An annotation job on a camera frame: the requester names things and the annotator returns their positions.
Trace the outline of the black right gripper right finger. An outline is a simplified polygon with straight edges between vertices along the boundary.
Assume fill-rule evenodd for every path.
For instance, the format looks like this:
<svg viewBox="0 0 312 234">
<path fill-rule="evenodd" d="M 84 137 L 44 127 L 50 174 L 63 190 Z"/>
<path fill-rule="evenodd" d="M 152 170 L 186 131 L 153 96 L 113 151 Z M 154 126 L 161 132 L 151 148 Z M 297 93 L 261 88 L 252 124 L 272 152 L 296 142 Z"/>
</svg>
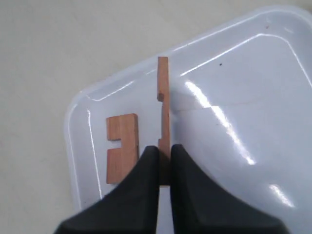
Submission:
<svg viewBox="0 0 312 234">
<path fill-rule="evenodd" d="M 285 234 L 284 223 L 233 196 L 193 161 L 171 149 L 171 206 L 176 234 Z"/>
</svg>

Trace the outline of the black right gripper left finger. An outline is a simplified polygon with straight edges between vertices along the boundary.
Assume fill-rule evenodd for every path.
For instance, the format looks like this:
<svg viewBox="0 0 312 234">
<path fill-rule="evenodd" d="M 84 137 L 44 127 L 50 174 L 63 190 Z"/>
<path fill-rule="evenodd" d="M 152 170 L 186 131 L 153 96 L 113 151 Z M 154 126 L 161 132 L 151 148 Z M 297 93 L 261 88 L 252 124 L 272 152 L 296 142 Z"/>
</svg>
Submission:
<svg viewBox="0 0 312 234">
<path fill-rule="evenodd" d="M 159 150 L 147 146 L 130 173 L 102 200 L 61 222 L 57 234 L 154 234 Z"/>
</svg>

